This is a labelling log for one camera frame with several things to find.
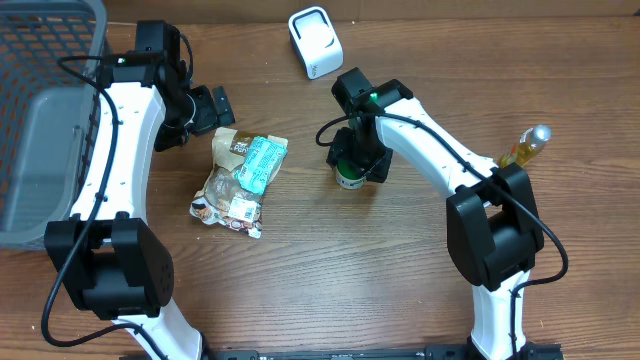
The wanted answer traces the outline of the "white barcode scanner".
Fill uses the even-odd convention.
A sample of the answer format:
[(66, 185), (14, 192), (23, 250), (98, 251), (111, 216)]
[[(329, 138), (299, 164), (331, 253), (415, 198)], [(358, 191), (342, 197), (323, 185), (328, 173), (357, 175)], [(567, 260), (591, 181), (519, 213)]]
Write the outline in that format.
[(311, 6), (290, 16), (290, 41), (307, 77), (317, 79), (339, 69), (343, 48), (326, 10)]

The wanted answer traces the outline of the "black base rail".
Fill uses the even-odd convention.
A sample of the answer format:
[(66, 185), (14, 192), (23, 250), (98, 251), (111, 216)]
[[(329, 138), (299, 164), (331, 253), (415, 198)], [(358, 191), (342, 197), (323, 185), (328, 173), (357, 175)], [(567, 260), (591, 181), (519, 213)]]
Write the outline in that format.
[[(471, 360), (485, 359), (472, 344), (428, 345), (423, 349), (303, 351), (259, 353), (255, 350), (205, 352), (207, 360)], [(560, 345), (525, 344), (515, 359), (562, 360)]]

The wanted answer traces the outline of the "brown nut snack bag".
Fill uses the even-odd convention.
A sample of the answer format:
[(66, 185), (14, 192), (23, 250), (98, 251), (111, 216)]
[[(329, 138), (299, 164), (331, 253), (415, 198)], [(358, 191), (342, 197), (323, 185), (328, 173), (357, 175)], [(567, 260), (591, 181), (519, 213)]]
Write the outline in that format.
[(221, 225), (252, 238), (261, 237), (264, 194), (244, 190), (234, 177), (244, 163), (251, 142), (258, 136), (282, 144), (288, 150), (288, 140), (282, 137), (230, 128), (215, 131), (211, 142), (213, 169), (203, 188), (194, 195), (190, 205), (192, 216), (206, 225)]

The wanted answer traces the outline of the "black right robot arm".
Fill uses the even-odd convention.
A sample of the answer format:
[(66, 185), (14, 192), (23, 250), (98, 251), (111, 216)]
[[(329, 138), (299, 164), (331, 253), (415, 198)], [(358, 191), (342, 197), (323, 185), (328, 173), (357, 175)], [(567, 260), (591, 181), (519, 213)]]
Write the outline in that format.
[(521, 286), (544, 240), (526, 172), (499, 168), (463, 146), (396, 79), (373, 86), (354, 68), (331, 93), (349, 123), (327, 145), (337, 183), (347, 189), (383, 183), (393, 154), (403, 156), (445, 199), (447, 249), (473, 292), (470, 357), (532, 358)]

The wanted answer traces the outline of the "teal wet wipes pack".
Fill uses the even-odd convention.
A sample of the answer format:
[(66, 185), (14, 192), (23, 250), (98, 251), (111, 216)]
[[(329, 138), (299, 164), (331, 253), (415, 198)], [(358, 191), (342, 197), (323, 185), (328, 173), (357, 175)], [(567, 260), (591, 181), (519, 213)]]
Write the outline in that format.
[(244, 190), (263, 195), (287, 153), (286, 146), (258, 136), (251, 142), (244, 163), (234, 177)]

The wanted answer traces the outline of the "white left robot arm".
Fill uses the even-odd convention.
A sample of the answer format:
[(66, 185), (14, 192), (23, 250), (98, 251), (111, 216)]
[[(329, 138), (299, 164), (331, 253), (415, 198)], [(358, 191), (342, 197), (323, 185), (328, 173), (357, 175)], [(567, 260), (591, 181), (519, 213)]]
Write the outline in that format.
[(149, 228), (146, 193), (153, 153), (231, 125), (222, 88), (193, 86), (189, 42), (176, 27), (146, 20), (132, 50), (97, 59), (89, 80), (99, 100), (97, 137), (70, 215), (50, 222), (44, 245), (75, 307), (127, 331), (150, 359), (207, 359), (204, 335), (173, 298), (174, 266)]

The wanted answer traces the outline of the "green lid white jar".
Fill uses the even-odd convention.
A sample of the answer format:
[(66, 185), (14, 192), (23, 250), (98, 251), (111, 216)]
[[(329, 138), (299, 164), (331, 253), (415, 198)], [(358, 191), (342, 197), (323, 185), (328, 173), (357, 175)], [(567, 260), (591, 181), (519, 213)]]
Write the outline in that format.
[(361, 188), (366, 178), (359, 176), (358, 173), (344, 160), (339, 160), (334, 167), (336, 182), (343, 188), (348, 190), (356, 190)]

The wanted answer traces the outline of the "yellow dish soap bottle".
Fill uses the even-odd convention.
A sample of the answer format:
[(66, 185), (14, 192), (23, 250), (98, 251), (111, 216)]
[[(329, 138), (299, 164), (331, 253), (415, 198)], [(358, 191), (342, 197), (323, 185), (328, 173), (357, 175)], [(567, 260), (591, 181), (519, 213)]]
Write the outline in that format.
[(510, 164), (517, 164), (520, 167), (524, 167), (542, 152), (551, 138), (552, 131), (548, 125), (541, 124), (527, 129), (521, 135), (519, 142), (499, 158), (498, 166), (506, 168)]

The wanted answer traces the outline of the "grey plastic mesh basket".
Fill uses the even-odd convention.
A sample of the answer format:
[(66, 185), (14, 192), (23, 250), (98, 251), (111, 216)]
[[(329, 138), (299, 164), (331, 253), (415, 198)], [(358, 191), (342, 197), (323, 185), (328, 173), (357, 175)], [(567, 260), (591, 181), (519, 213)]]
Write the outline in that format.
[(97, 0), (1, 4), (1, 246), (43, 249), (86, 178), (99, 124), (98, 92), (61, 69), (92, 77), (109, 52)]

